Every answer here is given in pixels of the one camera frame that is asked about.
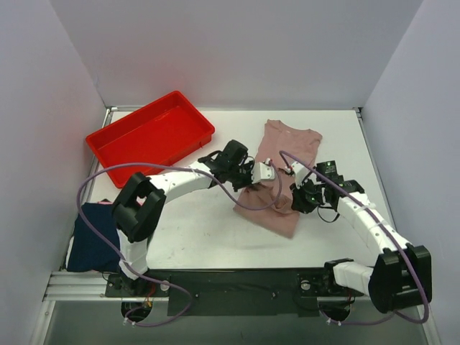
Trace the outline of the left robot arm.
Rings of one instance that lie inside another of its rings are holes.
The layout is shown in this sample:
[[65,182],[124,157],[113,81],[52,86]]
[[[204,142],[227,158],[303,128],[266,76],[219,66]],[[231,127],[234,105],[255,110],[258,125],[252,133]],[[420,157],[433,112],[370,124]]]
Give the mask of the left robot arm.
[[248,149],[233,139],[223,150],[197,159],[185,170],[151,176],[136,172],[128,179],[114,201],[112,216],[124,256],[119,262],[122,287],[130,295],[139,296],[147,289],[147,242],[166,203],[219,183],[229,182],[234,190],[251,185],[254,160],[248,157]]

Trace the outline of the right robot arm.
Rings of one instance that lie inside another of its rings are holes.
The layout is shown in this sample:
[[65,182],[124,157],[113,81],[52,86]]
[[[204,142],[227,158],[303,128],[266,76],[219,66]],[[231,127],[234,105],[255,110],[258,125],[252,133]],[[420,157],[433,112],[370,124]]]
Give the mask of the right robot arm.
[[322,208],[335,211],[337,218],[344,219],[377,257],[372,266],[350,258],[326,262],[326,272],[321,275],[324,291],[357,291],[368,296],[381,313],[431,302],[431,253],[398,234],[357,181],[345,180],[338,174],[334,161],[314,168],[293,162],[288,170],[295,178],[290,186],[294,210],[304,214]]

